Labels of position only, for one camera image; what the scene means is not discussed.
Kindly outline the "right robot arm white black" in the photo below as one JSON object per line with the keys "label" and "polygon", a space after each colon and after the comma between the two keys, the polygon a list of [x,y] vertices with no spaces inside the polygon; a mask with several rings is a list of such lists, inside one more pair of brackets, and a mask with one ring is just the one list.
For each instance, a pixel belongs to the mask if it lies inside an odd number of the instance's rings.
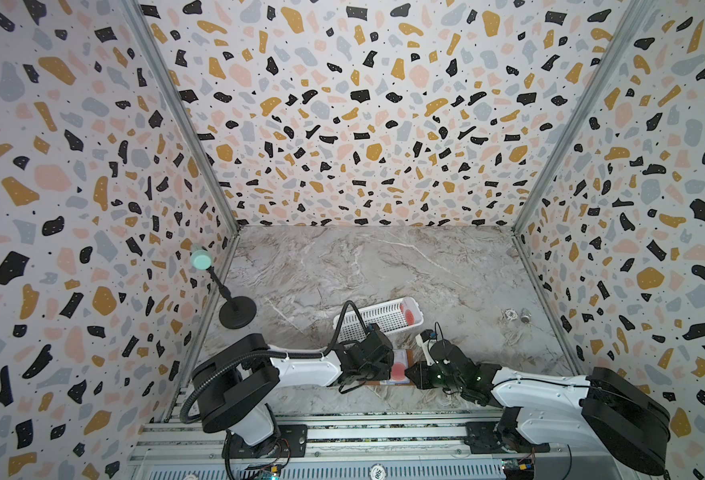
{"label": "right robot arm white black", "polygon": [[618,373],[550,376],[474,362],[447,340],[421,344],[424,360],[405,376],[420,390],[440,389],[501,409],[497,441],[515,452],[562,444],[610,454],[649,476],[666,470],[670,414]]}

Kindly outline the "brown leather card holder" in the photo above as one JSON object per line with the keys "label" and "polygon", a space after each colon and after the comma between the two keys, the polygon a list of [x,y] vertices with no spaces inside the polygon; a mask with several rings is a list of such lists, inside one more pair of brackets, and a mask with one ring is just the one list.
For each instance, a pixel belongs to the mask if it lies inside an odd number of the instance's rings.
{"label": "brown leather card holder", "polygon": [[394,360],[388,379],[367,382],[367,386],[412,386],[406,377],[406,370],[413,364],[413,353],[409,349],[394,351]]}

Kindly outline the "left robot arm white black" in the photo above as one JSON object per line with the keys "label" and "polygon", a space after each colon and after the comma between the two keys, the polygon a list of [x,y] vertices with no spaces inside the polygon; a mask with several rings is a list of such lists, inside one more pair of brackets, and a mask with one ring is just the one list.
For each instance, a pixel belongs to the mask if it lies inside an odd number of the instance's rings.
{"label": "left robot arm white black", "polygon": [[250,334],[192,372],[192,392],[180,408],[184,424],[200,422],[206,433],[225,431],[251,450],[280,440],[266,397],[284,387],[336,388],[346,394],[369,382],[388,380],[395,353],[376,324],[362,340],[332,340],[324,350],[286,350]]}

